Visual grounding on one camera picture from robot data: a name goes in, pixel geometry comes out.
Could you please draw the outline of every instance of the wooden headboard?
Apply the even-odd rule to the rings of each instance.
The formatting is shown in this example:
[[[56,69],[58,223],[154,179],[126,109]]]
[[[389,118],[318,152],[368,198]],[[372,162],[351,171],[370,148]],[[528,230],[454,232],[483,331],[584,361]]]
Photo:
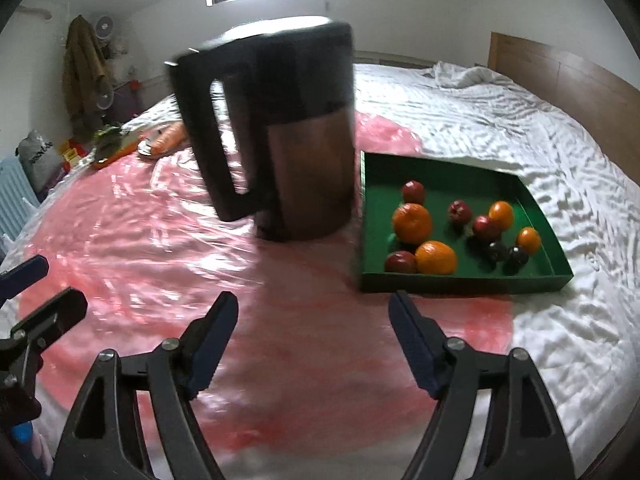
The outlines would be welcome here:
[[[489,68],[577,120],[640,184],[640,91],[569,52],[492,32]]]

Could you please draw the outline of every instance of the kettle handle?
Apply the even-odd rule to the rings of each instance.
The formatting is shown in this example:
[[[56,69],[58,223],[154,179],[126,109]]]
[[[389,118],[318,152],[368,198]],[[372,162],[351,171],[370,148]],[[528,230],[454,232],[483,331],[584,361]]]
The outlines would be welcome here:
[[[248,182],[236,192],[213,109],[210,86],[246,62],[230,49],[191,52],[169,65],[169,76],[193,153],[218,217],[233,222],[264,208],[268,194]]]

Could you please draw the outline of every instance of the crumpled white blanket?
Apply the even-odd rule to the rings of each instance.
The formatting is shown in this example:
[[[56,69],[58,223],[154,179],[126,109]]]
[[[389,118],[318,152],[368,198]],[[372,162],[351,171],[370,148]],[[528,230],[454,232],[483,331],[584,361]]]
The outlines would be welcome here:
[[[519,175],[548,217],[575,277],[561,292],[514,297],[513,345],[527,348],[535,360],[581,474],[625,423],[640,394],[640,188],[578,123],[489,69],[442,62],[426,71],[358,65],[356,88],[359,111],[412,129],[425,155]],[[157,120],[177,118],[172,100],[150,112]],[[40,217],[30,222],[31,232]],[[15,251],[21,253],[28,237],[25,232]],[[0,312],[0,330],[12,320],[15,309],[9,305]],[[41,423],[59,432],[64,413],[45,392],[38,396],[45,406]],[[456,478],[468,478],[473,471],[487,400],[480,396],[476,403]],[[249,467],[262,478],[366,474],[386,480],[402,476],[419,438],[408,434],[311,462],[256,450],[216,459],[230,479],[245,476]],[[236,471],[234,464],[242,467]],[[165,470],[156,475],[169,477]]]

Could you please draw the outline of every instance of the carrot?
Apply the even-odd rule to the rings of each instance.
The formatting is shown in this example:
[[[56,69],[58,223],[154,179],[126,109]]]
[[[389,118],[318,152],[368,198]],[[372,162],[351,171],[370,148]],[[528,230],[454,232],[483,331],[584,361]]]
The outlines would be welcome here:
[[[184,123],[177,123],[167,126],[156,140],[150,143],[149,148],[151,155],[161,155],[177,148],[186,138],[187,132],[184,129]]]

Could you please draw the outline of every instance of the screw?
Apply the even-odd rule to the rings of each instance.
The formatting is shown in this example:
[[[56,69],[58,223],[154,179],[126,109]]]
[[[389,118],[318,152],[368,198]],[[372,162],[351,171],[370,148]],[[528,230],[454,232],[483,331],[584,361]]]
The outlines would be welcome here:
[[[465,342],[459,337],[450,337],[447,339],[447,348],[449,350],[462,350],[465,347]]]
[[[18,379],[13,374],[9,374],[4,378],[4,386],[7,388],[13,388],[17,382]]]
[[[100,359],[100,361],[108,361],[110,359],[113,359],[114,355],[116,355],[116,352],[109,348],[100,352],[98,354],[98,359]]]
[[[165,350],[175,350],[178,346],[180,346],[180,340],[175,337],[170,337],[162,341],[162,348]]]
[[[514,348],[511,351],[511,354],[518,360],[518,361],[526,361],[527,359],[529,359],[529,352],[527,352],[524,348]]]

